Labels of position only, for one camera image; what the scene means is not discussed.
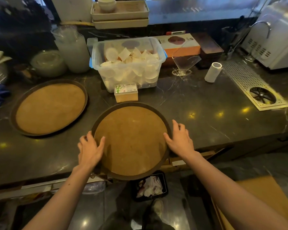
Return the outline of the person's right hand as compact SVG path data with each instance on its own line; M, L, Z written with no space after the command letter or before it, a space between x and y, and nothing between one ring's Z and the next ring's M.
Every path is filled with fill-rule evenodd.
M172 138L175 141L175 147L169 147L175 154L177 154L185 163L192 154L194 154L194 146L192 139L189 137L188 130L184 124L177 123L172 120L173 133Z

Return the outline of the round brown cork-lined tray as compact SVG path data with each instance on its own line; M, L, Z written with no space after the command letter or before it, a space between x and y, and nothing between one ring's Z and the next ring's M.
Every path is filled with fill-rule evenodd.
M112 106L92 127L97 143L105 137L100 171L127 181L153 174L169 156L164 133L172 136L169 123L152 106L136 101Z
M22 135L49 135L77 120L87 103L88 93L79 82L47 81L25 92L13 106L9 119Z

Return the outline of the person's right forearm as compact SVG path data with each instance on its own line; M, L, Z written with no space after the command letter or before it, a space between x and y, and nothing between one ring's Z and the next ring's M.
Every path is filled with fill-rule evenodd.
M187 164L235 230L288 230L288 220L194 152Z

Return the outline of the person's left forearm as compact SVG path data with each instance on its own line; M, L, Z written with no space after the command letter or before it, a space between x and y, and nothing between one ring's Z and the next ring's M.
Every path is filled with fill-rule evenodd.
M69 178L23 230L67 230L93 167L76 166Z

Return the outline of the black trash bin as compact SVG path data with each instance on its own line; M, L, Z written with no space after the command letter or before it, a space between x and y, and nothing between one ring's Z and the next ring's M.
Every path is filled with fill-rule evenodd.
M131 197L136 202L162 198L169 193L165 173L161 170L158 170L145 178L130 181L130 183Z

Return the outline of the small brown toothpick box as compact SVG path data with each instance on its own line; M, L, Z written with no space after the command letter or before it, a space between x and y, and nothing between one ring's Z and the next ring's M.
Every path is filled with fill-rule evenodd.
M138 88L136 84L115 85L114 91L117 103L138 101Z

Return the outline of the clear glass coffee dripper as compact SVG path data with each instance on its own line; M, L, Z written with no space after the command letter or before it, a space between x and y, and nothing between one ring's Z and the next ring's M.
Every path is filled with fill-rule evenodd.
M190 69L201 61L201 57L199 55L173 56L172 59L177 66L177 69L174 69L172 74L180 77L190 75L192 73Z

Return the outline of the pile of white paper cups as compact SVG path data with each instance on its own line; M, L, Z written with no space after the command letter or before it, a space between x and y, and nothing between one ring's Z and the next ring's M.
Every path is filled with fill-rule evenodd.
M114 92L115 85L136 84L138 89L157 85L161 68L161 55L148 50L135 48L127 58L100 63L97 70L108 92Z

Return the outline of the orange and white box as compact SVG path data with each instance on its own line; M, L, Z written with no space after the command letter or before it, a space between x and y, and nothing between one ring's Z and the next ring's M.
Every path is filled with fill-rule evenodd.
M192 56L200 54L200 45L191 34L155 36L167 57Z

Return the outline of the steel perforated rinser drain tray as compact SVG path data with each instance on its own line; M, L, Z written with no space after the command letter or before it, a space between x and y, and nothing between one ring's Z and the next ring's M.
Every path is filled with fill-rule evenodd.
M288 107L288 102L245 62L225 61L223 68L259 111Z

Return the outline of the stack of clear plastic lids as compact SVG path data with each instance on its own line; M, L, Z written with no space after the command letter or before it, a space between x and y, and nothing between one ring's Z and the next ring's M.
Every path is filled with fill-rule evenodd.
M77 31L75 25L62 25L52 29L55 44L73 73L85 73L90 69L90 54L85 37Z

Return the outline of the black utensil holder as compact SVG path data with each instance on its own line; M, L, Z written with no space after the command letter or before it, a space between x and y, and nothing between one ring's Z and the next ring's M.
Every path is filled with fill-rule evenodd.
M221 48L224 53L229 57L249 32L250 26L244 15L232 26L222 28Z

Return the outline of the chrome faucet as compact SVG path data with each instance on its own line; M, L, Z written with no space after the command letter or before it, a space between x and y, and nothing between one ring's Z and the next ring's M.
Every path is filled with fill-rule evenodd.
M257 21L250 27L245 46L245 50L248 49L248 54L244 57L245 61L254 62L256 60L264 42L269 38L271 30L271 22L264 20Z

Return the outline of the stack of white bowls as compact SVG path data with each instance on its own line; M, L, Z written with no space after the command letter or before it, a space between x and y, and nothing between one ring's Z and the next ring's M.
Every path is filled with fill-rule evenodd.
M98 5L103 13L112 13L116 9L116 0L98 0Z

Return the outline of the white appliance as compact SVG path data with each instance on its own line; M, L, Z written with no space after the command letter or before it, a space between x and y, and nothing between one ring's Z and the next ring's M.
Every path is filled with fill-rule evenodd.
M260 20L270 21L272 30L256 61L271 70L288 68L288 0L280 0L266 6L257 19ZM244 50L247 40L246 36L241 45Z

